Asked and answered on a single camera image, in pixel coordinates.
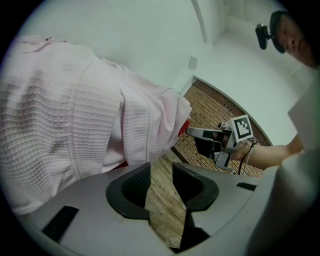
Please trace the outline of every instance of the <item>white wall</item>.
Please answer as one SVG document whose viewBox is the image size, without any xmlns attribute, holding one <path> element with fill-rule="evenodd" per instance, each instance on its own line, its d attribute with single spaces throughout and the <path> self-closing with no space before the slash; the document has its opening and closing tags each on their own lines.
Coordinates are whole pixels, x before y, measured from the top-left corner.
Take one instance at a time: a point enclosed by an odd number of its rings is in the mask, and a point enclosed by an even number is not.
<svg viewBox="0 0 320 256">
<path fill-rule="evenodd" d="M 272 144 L 286 144 L 296 135 L 288 116 L 299 97 L 294 81 L 241 37 L 224 34 L 194 74 L 248 112 Z"/>
<path fill-rule="evenodd" d="M 207 42 L 215 44 L 225 32 L 224 0 L 194 0 L 197 1 L 204 22 Z"/>
<path fill-rule="evenodd" d="M 175 86 L 202 44 L 190 0 L 50 0 L 20 34 L 90 46 L 98 57 L 166 87 Z"/>
</svg>

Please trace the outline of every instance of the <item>pink towel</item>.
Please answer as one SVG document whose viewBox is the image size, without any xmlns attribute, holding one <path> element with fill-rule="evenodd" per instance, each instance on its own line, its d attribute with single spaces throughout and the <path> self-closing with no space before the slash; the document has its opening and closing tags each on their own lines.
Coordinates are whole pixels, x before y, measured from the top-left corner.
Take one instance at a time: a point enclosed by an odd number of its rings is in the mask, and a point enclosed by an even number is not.
<svg viewBox="0 0 320 256">
<path fill-rule="evenodd" d="M 116 126 L 128 164 L 150 162 L 175 144 L 191 112 L 172 88 L 88 47 L 38 36 L 12 44 L 0 95 L 0 178 L 18 214 L 101 173 Z"/>
</svg>

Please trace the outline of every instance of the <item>human hand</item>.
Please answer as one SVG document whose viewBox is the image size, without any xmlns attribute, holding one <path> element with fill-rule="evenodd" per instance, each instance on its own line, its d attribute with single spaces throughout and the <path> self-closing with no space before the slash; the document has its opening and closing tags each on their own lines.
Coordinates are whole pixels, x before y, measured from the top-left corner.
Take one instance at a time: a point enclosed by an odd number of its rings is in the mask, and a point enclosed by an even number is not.
<svg viewBox="0 0 320 256">
<path fill-rule="evenodd" d="M 218 137 L 218 134 L 214 132 L 213 139 L 216 139 L 217 137 Z M 223 148 L 227 146 L 228 140 L 229 140 L 229 137 L 225 135 L 222 140 Z M 236 150 L 232 153 L 231 160 L 241 161 L 242 158 L 246 155 L 246 153 L 248 153 L 251 144 L 252 142 L 249 140 L 241 141 L 237 146 Z"/>
</svg>

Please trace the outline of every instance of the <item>human arm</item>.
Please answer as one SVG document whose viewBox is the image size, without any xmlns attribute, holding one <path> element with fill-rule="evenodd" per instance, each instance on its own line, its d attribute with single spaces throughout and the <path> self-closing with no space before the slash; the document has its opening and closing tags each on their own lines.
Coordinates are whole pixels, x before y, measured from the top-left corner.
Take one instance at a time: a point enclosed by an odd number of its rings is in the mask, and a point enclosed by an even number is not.
<svg viewBox="0 0 320 256">
<path fill-rule="evenodd" d="M 241 160 L 248 152 L 251 142 L 239 146 L 239 149 L 232 155 L 232 160 Z M 266 169 L 271 166 L 279 166 L 289 156 L 300 153 L 303 150 L 301 139 L 296 135 L 287 145 L 262 146 L 255 145 L 248 160 L 248 165 L 259 169 Z"/>
</svg>

